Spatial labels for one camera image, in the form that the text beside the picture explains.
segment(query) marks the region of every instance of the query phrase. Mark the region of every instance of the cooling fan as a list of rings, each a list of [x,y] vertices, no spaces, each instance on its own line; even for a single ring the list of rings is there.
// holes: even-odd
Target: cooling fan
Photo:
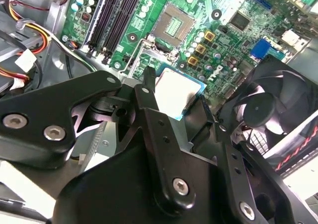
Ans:
[[[266,136],[269,149],[316,109],[317,86],[273,56],[267,56],[225,103],[219,118],[231,133],[242,128]]]

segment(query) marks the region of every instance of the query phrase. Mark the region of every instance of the fan grill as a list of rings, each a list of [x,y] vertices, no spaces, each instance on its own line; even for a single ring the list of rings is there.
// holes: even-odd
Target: fan grill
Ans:
[[[246,140],[248,139],[250,132],[251,131],[243,132]],[[262,155],[264,155],[266,152],[268,152],[266,136],[263,135],[261,132],[258,132],[256,130],[252,130],[252,134],[250,137],[250,143],[252,145],[254,145]]]

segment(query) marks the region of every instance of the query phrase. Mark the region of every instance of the motherboard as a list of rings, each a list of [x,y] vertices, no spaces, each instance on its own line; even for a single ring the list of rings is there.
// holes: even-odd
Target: motherboard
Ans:
[[[266,55],[288,62],[318,36],[315,1],[71,0],[62,40],[139,80],[169,65],[217,112]]]

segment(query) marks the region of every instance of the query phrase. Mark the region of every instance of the black ram slot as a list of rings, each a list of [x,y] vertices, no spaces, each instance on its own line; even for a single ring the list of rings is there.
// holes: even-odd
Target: black ram slot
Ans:
[[[101,8],[102,13],[94,29],[93,35],[88,43],[91,49],[95,49],[100,42],[104,29],[109,24],[110,18],[113,15],[118,0],[107,0],[104,6]]]
[[[133,12],[139,0],[124,0],[122,6],[117,14],[115,22],[112,25],[111,30],[108,33],[108,37],[103,45],[108,54],[112,54],[120,39],[122,38],[123,32],[128,26],[129,20],[131,19]]]

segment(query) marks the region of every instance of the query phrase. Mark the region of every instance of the silver screw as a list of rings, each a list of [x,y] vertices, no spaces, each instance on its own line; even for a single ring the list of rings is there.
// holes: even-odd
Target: silver screw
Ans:
[[[147,88],[142,88],[142,91],[144,91],[145,93],[149,93],[149,90]]]
[[[61,141],[65,138],[65,130],[60,126],[48,126],[44,130],[44,136],[50,141]]]
[[[108,141],[103,141],[103,146],[108,147],[109,146],[109,142]]]
[[[187,183],[181,178],[175,178],[173,180],[173,188],[182,196],[185,196],[189,193],[189,187]]]
[[[21,129],[22,127],[25,127],[28,123],[28,120],[19,114],[11,114],[7,115],[3,119],[4,126],[11,128],[11,129]]]
[[[69,40],[68,36],[66,36],[66,35],[63,35],[63,36],[62,36],[62,41],[63,41],[64,43],[68,42],[68,40]]]
[[[115,79],[113,79],[112,77],[108,77],[107,81],[111,82],[111,83],[116,83]]]
[[[219,127],[220,127],[221,131],[224,131],[224,132],[226,132],[226,131],[227,131],[227,129],[225,128],[225,126],[224,126],[224,125],[219,125]]]
[[[250,143],[246,143],[246,147],[250,150],[253,151],[254,150],[254,146],[252,146]]]
[[[254,211],[247,203],[240,202],[239,208],[248,219],[251,221],[255,219]]]
[[[115,66],[115,69],[120,69],[121,67],[120,63],[115,63],[114,66]]]

